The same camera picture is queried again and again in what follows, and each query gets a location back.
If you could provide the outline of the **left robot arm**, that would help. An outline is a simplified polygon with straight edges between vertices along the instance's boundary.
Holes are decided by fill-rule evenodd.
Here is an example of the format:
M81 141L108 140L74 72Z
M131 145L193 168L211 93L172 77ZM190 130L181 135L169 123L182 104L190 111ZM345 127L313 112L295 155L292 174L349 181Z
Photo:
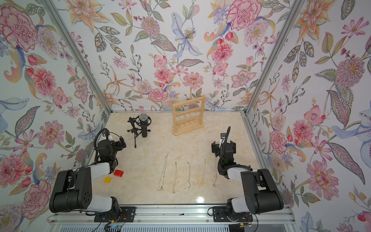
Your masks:
M95 157L92 164L58 173L49 201L51 212L85 212L109 221L121 217L122 210L116 197L99 196L92 190L92 181L115 172L117 153L126 148L122 136L114 141L111 134L107 128L98 132L93 142Z

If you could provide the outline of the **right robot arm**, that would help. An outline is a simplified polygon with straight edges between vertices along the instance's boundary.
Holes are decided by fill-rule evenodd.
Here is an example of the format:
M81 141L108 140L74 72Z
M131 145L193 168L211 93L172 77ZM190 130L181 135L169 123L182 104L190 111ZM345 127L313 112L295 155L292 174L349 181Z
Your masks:
M230 198L226 205L213 208L214 221L227 219L232 222L252 222L253 215L282 210L283 197L268 169L253 170L249 165L237 164L234 161L236 143L229 141L231 127L220 134L220 143L212 143L212 153L219 158L216 169L219 175L242 184L243 196Z

